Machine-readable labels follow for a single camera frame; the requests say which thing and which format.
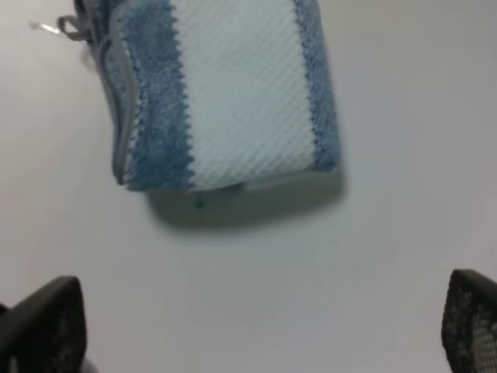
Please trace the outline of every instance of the black mesh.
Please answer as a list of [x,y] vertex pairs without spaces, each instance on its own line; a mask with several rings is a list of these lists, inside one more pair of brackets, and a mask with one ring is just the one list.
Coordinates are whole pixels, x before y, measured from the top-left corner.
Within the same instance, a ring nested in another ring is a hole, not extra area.
[[442,342],[454,373],[497,373],[497,284],[455,270],[443,314]]
[[85,350],[83,298],[73,277],[53,281],[0,316],[0,357],[15,358],[19,373],[79,372]]

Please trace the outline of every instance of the white table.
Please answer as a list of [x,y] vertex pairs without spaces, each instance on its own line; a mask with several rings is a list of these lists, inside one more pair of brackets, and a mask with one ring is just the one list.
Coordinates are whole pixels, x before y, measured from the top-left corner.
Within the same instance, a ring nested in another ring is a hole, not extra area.
[[6,2],[0,299],[79,276],[102,373],[448,372],[450,272],[497,278],[497,2],[321,10],[341,193],[321,181],[197,212],[115,184],[84,48],[28,27],[70,0]]

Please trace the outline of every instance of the folded towel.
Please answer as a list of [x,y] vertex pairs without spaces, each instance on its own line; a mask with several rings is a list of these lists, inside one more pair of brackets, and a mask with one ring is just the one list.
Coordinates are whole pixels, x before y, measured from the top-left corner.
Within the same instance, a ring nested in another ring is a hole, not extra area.
[[130,190],[329,172],[339,140],[316,0],[76,0]]

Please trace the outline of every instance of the white stripe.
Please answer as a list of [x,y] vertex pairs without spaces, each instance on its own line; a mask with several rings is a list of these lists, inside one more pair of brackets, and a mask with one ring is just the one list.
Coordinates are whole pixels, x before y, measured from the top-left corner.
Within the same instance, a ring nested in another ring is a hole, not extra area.
[[295,173],[314,159],[292,0],[171,0],[197,190]]

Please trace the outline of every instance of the towel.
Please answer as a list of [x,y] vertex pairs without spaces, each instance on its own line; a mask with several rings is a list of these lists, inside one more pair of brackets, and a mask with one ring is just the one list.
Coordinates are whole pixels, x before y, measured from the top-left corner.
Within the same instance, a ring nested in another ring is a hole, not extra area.
[[316,0],[75,0],[129,190],[331,172],[340,148]]

